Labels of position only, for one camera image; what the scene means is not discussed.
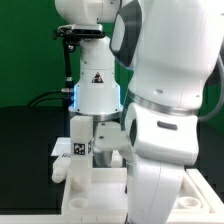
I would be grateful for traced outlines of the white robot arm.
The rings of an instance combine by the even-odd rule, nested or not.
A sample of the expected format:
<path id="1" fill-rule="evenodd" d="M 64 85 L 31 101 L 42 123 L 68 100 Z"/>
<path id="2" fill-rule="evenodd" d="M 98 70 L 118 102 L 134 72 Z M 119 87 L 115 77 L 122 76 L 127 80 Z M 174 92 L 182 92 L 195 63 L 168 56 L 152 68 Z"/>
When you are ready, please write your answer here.
<path id="1" fill-rule="evenodd" d="M 55 0 L 81 44 L 70 109 L 100 118 L 94 153 L 129 161 L 127 224 L 165 224 L 199 146 L 197 112 L 224 40 L 224 0 Z"/>

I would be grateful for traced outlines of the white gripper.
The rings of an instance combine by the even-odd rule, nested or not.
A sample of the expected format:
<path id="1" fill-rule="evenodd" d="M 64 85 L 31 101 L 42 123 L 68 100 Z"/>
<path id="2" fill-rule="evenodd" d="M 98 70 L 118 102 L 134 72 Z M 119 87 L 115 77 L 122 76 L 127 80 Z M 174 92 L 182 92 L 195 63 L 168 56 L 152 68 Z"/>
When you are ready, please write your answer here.
<path id="1" fill-rule="evenodd" d="M 182 165 L 136 156 L 128 184 L 128 224 L 166 224 L 181 188 Z"/>

